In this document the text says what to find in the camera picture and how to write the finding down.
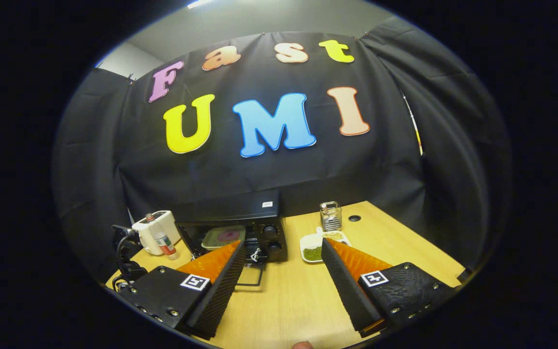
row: ceiling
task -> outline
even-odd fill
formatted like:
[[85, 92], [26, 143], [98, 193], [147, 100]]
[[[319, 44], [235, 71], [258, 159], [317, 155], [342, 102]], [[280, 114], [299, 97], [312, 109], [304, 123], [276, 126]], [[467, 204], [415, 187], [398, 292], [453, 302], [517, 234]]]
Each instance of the ceiling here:
[[390, 16], [364, 0], [213, 0], [175, 11], [127, 41], [168, 62], [215, 42], [262, 32], [361, 37]]

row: pink letter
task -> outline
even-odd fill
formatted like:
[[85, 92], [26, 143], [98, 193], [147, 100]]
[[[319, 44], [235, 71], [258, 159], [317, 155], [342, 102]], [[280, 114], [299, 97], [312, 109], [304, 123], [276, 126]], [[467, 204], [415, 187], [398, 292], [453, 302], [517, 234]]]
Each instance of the pink letter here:
[[180, 61], [176, 64], [168, 66], [165, 69], [159, 70], [153, 75], [155, 78], [155, 86], [152, 89], [152, 95], [150, 96], [149, 102], [154, 102], [169, 92], [169, 89], [165, 87], [165, 84], [173, 84], [173, 80], [175, 80], [175, 69], [180, 69], [182, 66], [184, 66], [184, 62]]

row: letter m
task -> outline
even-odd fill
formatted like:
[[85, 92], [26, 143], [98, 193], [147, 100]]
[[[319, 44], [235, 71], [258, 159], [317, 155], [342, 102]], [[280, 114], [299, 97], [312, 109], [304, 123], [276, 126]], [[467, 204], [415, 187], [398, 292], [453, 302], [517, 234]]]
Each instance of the letter m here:
[[288, 149], [303, 148], [316, 143], [316, 137], [310, 133], [307, 125], [304, 102], [307, 99], [302, 93], [288, 93], [279, 99], [275, 115], [270, 115], [255, 100], [240, 102], [232, 109], [241, 117], [242, 138], [244, 147], [241, 156], [244, 158], [261, 155], [265, 147], [258, 141], [257, 133], [272, 149], [279, 149], [283, 129], [288, 136], [283, 145]]

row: gray wall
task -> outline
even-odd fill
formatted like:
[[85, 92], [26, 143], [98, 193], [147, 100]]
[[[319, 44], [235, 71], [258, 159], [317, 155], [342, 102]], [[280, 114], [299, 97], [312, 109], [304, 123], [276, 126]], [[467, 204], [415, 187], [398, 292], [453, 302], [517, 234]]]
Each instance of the gray wall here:
[[361, 37], [389, 16], [363, 0], [214, 0], [193, 9], [184, 7], [128, 41], [167, 62], [215, 42], [262, 32]]
[[102, 58], [100, 62], [97, 62], [96, 66], [122, 75], [122, 77], [128, 77], [132, 74], [131, 79], [137, 80], [163, 63], [163, 61], [130, 42], [123, 42]]

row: label sticker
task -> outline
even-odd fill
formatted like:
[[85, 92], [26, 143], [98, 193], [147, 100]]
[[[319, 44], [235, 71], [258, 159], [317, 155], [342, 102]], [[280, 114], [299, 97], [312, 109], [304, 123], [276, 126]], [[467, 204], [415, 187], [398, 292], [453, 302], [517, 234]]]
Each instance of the label sticker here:
[[180, 286], [188, 287], [190, 289], [194, 289], [195, 291], [201, 291], [204, 287], [206, 287], [208, 281], [210, 281], [210, 279], [191, 274], [184, 281], [182, 281]]
[[368, 272], [367, 274], [362, 274], [361, 278], [365, 280], [365, 283], [369, 287], [374, 287], [376, 285], [389, 282], [389, 279], [387, 279], [379, 270]]

